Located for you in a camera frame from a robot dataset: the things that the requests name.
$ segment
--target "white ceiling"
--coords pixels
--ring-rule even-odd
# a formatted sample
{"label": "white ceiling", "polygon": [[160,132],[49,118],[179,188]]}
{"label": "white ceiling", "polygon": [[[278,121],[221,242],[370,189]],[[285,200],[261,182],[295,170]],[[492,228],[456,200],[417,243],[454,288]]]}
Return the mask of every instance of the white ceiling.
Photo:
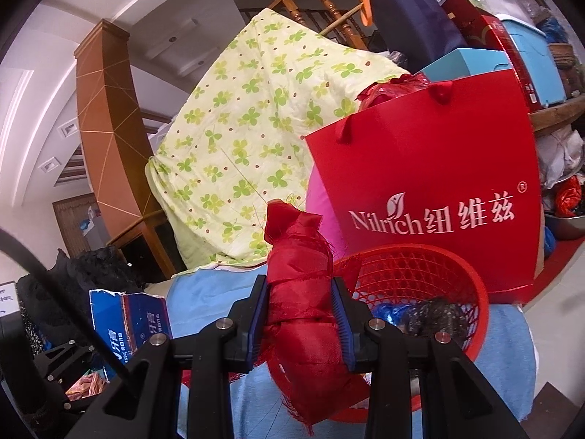
{"label": "white ceiling", "polygon": [[73,51],[101,18],[131,34],[141,108],[167,116],[244,26],[233,0],[43,0],[0,64],[1,204],[89,191],[83,180],[54,187],[61,167],[37,167],[53,157],[65,165],[78,146],[78,133],[63,137],[59,127],[77,113]]}

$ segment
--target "tile floor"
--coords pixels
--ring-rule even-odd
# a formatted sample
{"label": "tile floor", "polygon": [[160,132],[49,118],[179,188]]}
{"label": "tile floor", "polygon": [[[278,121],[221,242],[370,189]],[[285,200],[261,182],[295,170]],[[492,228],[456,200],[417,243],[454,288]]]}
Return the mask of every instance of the tile floor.
{"label": "tile floor", "polygon": [[540,356],[535,394],[548,381],[580,406],[585,401],[585,244],[524,311]]}

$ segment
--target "nilrich logo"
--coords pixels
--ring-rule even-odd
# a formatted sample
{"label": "nilrich logo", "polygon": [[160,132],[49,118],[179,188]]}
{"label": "nilrich logo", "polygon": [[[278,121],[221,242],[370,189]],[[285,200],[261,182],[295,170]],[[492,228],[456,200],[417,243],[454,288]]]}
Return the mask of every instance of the nilrich logo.
{"label": "nilrich logo", "polygon": [[[525,184],[522,185],[522,183],[524,182],[518,184],[519,193],[526,192],[526,186]],[[439,209],[425,208],[422,220],[413,219],[409,213],[403,216],[405,194],[405,192],[396,193],[388,198],[386,217],[365,211],[348,211],[353,226],[355,229],[367,229],[390,234],[441,234],[454,232],[449,206]],[[494,193],[494,199],[489,201],[482,201],[481,198],[469,198],[465,203],[459,202],[457,210],[457,216],[460,218],[459,228],[473,229],[488,225],[488,212],[493,214],[491,221],[494,223],[514,219],[513,204],[510,201],[513,197],[513,195],[508,195],[508,192],[504,191],[502,195]],[[492,203],[491,210],[484,207],[488,203]]]}

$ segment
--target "navy blue bag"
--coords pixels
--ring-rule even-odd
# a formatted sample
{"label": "navy blue bag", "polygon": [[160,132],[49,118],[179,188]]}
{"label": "navy blue bag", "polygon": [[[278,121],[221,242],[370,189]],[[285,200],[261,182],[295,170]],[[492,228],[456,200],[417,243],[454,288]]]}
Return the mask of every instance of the navy blue bag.
{"label": "navy blue bag", "polygon": [[436,0],[370,0],[370,4],[388,51],[403,52],[413,74],[454,49],[467,47]]}

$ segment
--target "brown pillar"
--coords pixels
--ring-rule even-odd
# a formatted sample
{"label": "brown pillar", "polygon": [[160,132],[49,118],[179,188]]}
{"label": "brown pillar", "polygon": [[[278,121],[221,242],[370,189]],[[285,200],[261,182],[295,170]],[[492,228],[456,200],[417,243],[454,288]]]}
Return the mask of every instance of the brown pillar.
{"label": "brown pillar", "polygon": [[81,145],[112,242],[123,248],[143,236],[169,278],[176,270],[154,231],[166,217],[144,175],[152,149],[132,80],[129,36],[101,20],[74,52]]}

